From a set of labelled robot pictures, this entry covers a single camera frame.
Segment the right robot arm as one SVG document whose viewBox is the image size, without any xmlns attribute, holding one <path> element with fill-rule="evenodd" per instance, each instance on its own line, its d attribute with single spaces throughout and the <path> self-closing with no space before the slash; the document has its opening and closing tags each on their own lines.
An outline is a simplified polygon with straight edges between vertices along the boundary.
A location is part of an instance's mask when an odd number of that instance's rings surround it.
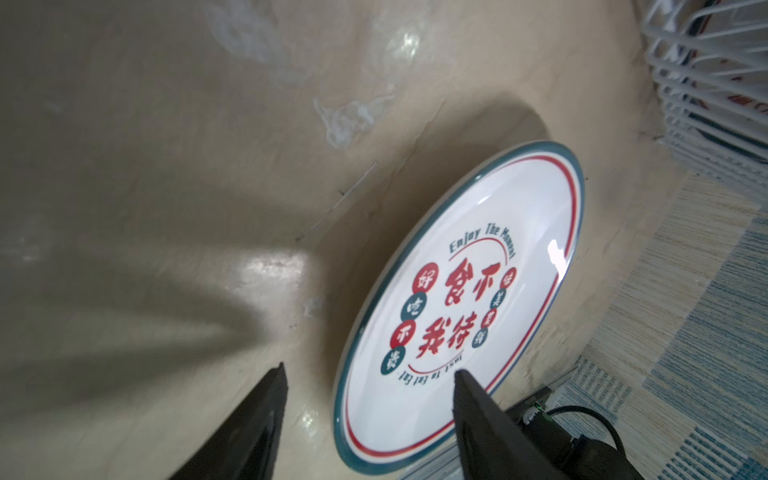
<svg viewBox="0 0 768 480">
<path fill-rule="evenodd" d="M 636 479 L 643 476 L 627 459 L 623 441 L 614 425 L 594 409 L 565 405 L 550 410 L 545 404 L 555 391 L 542 387 L 506 410 L 506 415 L 544 457 L 569 479 Z M 597 421 L 612 442 L 572 435 L 555 421 L 564 414 L 586 415 Z"/>
</svg>

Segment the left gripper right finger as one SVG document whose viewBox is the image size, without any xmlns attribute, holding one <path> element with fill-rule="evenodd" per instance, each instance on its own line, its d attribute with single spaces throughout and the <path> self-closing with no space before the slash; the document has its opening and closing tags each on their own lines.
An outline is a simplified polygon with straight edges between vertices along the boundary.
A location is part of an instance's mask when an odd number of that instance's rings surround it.
<svg viewBox="0 0 768 480">
<path fill-rule="evenodd" d="M 466 479 L 562 479 L 470 372 L 454 375 L 453 416 Z"/>
</svg>

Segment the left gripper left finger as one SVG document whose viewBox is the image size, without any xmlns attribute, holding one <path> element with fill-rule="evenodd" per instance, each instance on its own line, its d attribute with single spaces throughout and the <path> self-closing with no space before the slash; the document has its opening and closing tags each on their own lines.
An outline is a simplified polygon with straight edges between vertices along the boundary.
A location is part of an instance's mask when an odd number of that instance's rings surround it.
<svg viewBox="0 0 768 480">
<path fill-rule="evenodd" d="M 172 477 L 177 480 L 272 478 L 287 395 L 284 366 L 270 369 Z"/>
</svg>

